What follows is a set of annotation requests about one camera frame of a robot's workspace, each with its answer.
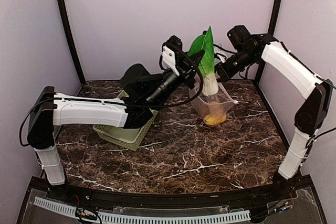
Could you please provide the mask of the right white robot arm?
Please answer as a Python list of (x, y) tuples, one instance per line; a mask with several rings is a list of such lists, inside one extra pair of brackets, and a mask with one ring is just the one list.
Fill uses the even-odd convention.
[(268, 187), (269, 197), (278, 200), (287, 193), (289, 184), (294, 182), (314, 142), (321, 135), (319, 130), (327, 116), (335, 86), (270, 34), (251, 34), (243, 26), (237, 26), (227, 36), (236, 52), (215, 66), (221, 81), (226, 82), (248, 66), (263, 61), (277, 70), (303, 100), (295, 113), (294, 133), (287, 153)]

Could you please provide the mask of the yellow lemon toy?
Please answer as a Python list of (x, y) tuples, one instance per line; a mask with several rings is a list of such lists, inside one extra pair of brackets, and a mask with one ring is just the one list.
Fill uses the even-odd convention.
[(221, 123), (221, 117), (217, 115), (208, 114), (203, 119), (207, 126), (215, 127)]

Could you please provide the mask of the brown potato toy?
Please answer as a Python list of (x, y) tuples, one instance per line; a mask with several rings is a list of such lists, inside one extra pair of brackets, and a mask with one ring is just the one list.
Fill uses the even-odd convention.
[(210, 114), (221, 114), (222, 113), (222, 106), (217, 101), (211, 101), (208, 103), (208, 109)]

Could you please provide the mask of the black front rail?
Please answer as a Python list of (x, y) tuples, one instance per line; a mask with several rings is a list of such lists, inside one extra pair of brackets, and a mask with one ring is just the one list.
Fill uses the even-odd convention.
[(57, 189), (50, 187), (47, 180), (33, 176), (28, 187), (46, 192), (53, 199), (60, 199), (66, 203), (79, 203), (80, 206), (91, 209), (112, 209), (117, 206), (173, 209), (224, 205), (228, 205), (231, 208), (245, 207), (254, 209), (276, 200), (274, 196), (270, 195), (254, 195), (270, 191), (272, 185), (201, 194), (135, 194), (89, 189), (70, 184)]

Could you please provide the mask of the small circuit board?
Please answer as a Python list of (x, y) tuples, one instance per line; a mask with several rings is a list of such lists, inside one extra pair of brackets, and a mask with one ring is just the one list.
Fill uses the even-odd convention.
[(91, 221), (98, 220), (97, 214), (82, 208), (76, 209), (75, 216), (78, 217), (80, 220), (91, 220)]

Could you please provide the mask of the orange yellow mango toy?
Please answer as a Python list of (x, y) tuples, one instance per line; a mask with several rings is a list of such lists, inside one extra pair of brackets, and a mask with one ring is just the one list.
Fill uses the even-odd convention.
[(216, 124), (216, 125), (219, 125), (219, 124), (225, 122), (226, 120), (227, 120), (227, 115), (226, 115), (226, 114), (223, 114), (223, 115), (221, 115), (221, 116), (218, 115), (218, 116), (215, 118), (215, 124)]

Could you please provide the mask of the green bok choy toy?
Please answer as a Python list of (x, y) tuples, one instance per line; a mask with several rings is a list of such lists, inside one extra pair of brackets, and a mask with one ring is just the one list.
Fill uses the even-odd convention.
[(204, 96), (209, 97), (218, 93), (218, 82), (215, 76), (215, 53), (211, 26), (209, 26), (206, 31), (194, 39), (187, 55), (192, 56), (201, 50), (204, 50), (204, 55), (198, 65), (198, 69), (200, 70), (203, 77), (202, 93)]

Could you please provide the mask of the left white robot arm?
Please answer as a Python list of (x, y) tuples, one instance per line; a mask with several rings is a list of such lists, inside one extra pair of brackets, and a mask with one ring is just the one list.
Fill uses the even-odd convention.
[(170, 95), (181, 85), (194, 88), (195, 76), (205, 56), (203, 49), (188, 55), (178, 38), (171, 37), (162, 45), (160, 63), (167, 68), (159, 74), (150, 74), (140, 64), (132, 65), (120, 80), (127, 96), (113, 99), (85, 98), (55, 92), (46, 86), (33, 107), (25, 115), (19, 131), (28, 124), (27, 143), (40, 160), (54, 193), (63, 201), (74, 197), (74, 189), (67, 182), (54, 138), (54, 127), (67, 124), (101, 124), (122, 129), (138, 129), (153, 118), (153, 111), (183, 105), (167, 104)]

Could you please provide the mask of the clear zip top bag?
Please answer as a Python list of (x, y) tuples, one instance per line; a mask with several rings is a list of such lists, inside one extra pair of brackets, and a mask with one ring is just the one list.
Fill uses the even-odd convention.
[(192, 107), (209, 127), (225, 122), (228, 111), (236, 104), (238, 101), (231, 98), (221, 82), (218, 83), (218, 92), (215, 95), (207, 97), (200, 93), (191, 101)]

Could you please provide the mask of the left black frame post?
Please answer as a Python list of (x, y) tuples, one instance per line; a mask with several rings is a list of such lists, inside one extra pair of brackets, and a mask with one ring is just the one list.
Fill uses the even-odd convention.
[(65, 0), (57, 0), (58, 4), (58, 9), (60, 13), (60, 18), (62, 22), (62, 26), (64, 29), (67, 45), (70, 51), (71, 59), (73, 62), (73, 65), (75, 67), (75, 71), (77, 74), (77, 77), (79, 79), (80, 85), (83, 86), (86, 83), (85, 75), (79, 60), (79, 56), (76, 50), (76, 45), (74, 41), (74, 37), (71, 31), (70, 27), (70, 21), (67, 13), (67, 8), (66, 8), (66, 2)]

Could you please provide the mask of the green plastic basket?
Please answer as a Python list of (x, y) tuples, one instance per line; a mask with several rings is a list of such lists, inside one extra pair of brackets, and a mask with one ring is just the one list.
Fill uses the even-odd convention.
[(153, 124), (154, 119), (159, 113), (156, 110), (151, 110), (151, 112), (153, 113), (153, 117), (146, 123), (145, 126), (138, 129), (123, 129), (110, 125), (98, 124), (94, 125), (92, 128), (101, 139), (128, 150), (137, 151)]

